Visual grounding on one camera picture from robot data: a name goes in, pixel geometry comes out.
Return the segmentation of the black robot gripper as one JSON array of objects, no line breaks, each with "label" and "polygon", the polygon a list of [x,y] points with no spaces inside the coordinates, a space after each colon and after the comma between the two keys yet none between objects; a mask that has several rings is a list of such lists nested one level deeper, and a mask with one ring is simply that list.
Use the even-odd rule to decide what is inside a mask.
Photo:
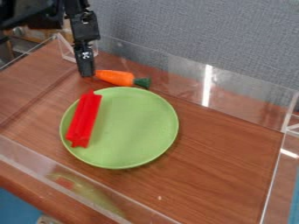
[{"label": "black robot gripper", "polygon": [[74,37],[74,52],[82,77],[95,75],[94,52],[90,42],[101,39],[98,16],[93,10],[71,10],[70,24]]}]

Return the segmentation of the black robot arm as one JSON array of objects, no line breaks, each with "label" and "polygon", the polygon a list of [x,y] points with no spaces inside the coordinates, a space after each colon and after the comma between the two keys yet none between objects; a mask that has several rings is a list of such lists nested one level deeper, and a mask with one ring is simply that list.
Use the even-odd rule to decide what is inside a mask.
[{"label": "black robot arm", "polygon": [[75,60],[82,77],[95,75],[95,56],[90,42],[101,39],[97,13],[90,0],[0,0],[0,31],[19,25],[32,29],[61,29],[70,20]]}]

